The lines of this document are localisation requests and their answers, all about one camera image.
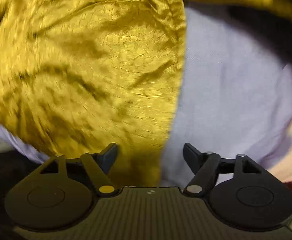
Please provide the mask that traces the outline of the gold satin jacket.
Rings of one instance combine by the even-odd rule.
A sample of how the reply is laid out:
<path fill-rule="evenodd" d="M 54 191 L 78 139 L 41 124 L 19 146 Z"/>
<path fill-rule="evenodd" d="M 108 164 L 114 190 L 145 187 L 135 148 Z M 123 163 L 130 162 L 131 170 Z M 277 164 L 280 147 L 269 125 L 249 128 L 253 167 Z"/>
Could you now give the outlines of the gold satin jacket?
<path fill-rule="evenodd" d="M 186 1 L 292 24 L 292 0 L 0 0 L 0 124 L 50 156 L 117 142 L 115 182 L 157 185 L 182 84 Z"/>

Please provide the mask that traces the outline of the purple floral bed sheet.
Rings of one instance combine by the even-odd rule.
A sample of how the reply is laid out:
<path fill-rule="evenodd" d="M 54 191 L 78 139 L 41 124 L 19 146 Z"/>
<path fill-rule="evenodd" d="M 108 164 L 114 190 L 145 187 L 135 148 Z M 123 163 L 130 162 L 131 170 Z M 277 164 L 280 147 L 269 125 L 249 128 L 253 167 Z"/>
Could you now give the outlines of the purple floral bed sheet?
<path fill-rule="evenodd" d="M 238 6 L 185 2 L 184 9 L 182 84 L 154 186 L 185 187 L 190 181 L 185 143 L 224 158 L 246 154 L 264 168 L 273 167 L 288 150 L 286 130 L 292 121 L 292 59 L 286 55 L 292 50 L 292 24 L 267 11 Z M 1 124 L 0 140 L 31 164 L 53 157 Z M 111 177 L 121 150 L 114 143 L 119 152 L 110 179 L 117 186 L 133 186 Z"/>

